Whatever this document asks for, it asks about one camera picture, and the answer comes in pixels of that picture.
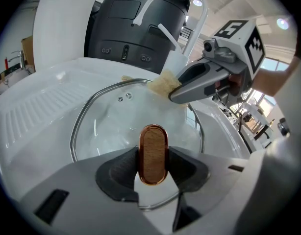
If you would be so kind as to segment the marble pattern counter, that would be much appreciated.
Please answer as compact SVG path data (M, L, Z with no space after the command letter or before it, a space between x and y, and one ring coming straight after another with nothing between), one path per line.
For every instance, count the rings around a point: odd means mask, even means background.
M10 87L36 72L35 67L32 65L27 65L24 69L18 68L7 74L10 70L8 69L0 74L0 96Z

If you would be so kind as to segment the person's right hand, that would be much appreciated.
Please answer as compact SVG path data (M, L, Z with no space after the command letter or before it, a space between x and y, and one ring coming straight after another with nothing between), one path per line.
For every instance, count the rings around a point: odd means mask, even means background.
M239 91L240 91L240 87L241 87L241 83L242 83L242 76L239 74L232 74L230 75L228 78L226 78L225 80L221 80L215 83L215 88L217 90L220 90L224 85L223 82L226 81L226 85L228 86L228 90L229 92L233 95L233 96L237 96Z

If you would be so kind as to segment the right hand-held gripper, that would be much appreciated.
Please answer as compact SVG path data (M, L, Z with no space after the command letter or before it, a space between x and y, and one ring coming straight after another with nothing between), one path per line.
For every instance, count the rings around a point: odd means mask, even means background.
M248 90L265 58L265 48L256 24L249 20L230 20L210 38L215 39L218 48L215 57L210 58L217 69L208 68L205 63L191 64L179 77L191 79L169 94L169 100L176 104L190 103L216 94L216 83L232 74L242 76L240 90ZM227 89L226 81L220 90Z

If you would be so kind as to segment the large black machine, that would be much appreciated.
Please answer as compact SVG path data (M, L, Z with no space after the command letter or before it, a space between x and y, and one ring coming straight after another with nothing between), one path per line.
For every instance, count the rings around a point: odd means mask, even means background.
M165 26L178 40L191 0L154 0L145 12L142 24L135 25L133 20L146 1L103 0L91 19L92 30L84 55L161 73L175 46L158 25Z

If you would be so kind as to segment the person's right forearm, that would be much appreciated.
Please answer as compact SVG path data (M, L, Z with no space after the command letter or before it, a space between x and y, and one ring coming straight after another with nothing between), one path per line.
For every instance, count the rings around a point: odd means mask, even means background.
M295 53L286 70L270 71L260 69L253 80L252 88L263 94L274 97L288 78L294 73L300 62L301 53Z

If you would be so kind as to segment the large cardboard box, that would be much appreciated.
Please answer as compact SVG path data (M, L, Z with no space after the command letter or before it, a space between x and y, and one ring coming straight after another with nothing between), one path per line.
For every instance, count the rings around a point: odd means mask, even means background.
M24 57L29 65L34 66L34 55L33 55L33 36L29 36L21 40Z

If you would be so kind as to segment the glass lid with wooden handle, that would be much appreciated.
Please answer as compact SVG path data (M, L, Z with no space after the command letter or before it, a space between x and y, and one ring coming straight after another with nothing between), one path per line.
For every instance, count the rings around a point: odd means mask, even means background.
M106 196L144 211L198 190L208 177L207 166L191 158L204 150L197 114L190 105L152 92L148 84L132 79L94 93L70 138L73 162L94 162L96 184Z

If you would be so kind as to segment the beige sponge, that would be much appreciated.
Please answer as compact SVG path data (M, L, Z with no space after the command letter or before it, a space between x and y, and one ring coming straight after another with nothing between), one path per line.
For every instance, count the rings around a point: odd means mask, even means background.
M147 84L147 88L161 104L172 104L169 94L181 85L170 70L163 70L157 78Z

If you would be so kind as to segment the white sink with drainboard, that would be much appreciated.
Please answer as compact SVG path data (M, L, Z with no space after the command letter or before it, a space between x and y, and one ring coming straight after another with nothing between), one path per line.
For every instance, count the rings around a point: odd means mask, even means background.
M19 201L72 162L70 137L82 107L123 76L156 78L141 68L79 58L29 75L0 95L0 176L11 198ZM166 130L170 146L225 158L250 156L235 127L210 99L185 107L144 84L133 84L94 101L77 134L77 158L137 146L140 132L150 124Z

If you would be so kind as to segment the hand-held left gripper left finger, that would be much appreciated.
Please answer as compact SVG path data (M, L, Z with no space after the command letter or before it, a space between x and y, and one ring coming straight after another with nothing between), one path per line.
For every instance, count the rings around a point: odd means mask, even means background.
M71 163L20 201L44 235L171 235L176 194L143 184L137 148Z

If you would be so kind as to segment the white curved faucet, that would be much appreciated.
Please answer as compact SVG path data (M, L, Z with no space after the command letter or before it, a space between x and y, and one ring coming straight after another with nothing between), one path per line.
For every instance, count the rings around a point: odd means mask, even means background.
M144 14L146 13L147 9L149 8L149 6L151 5L151 3L153 1L154 0L146 1L144 6L142 7L141 11L139 12L139 14L133 20L134 25L142 24ZM203 6L203 11L202 11L200 19L196 25L196 28L193 31L191 37L188 39L183 51L181 51L181 48L178 45L177 41L174 39L174 37L171 35L171 33L165 28L165 26L163 26L163 24L160 23L157 26L175 46L175 49L171 50L167 56L167 59L165 61L163 69L162 69L163 71L170 70L174 74L177 74L187 65L187 63L189 61L189 56L194 48L196 40L198 39L198 37L201 33L201 30L203 28L203 25L205 23L205 20L207 18L207 13L208 13L207 2L205 0L201 0L201 2L202 2L202 6Z

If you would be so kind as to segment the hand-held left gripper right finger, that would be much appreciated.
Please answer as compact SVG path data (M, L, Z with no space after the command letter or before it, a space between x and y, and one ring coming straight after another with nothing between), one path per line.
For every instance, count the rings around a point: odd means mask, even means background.
M169 172L179 189L173 232L210 212L240 177L246 159L169 148Z

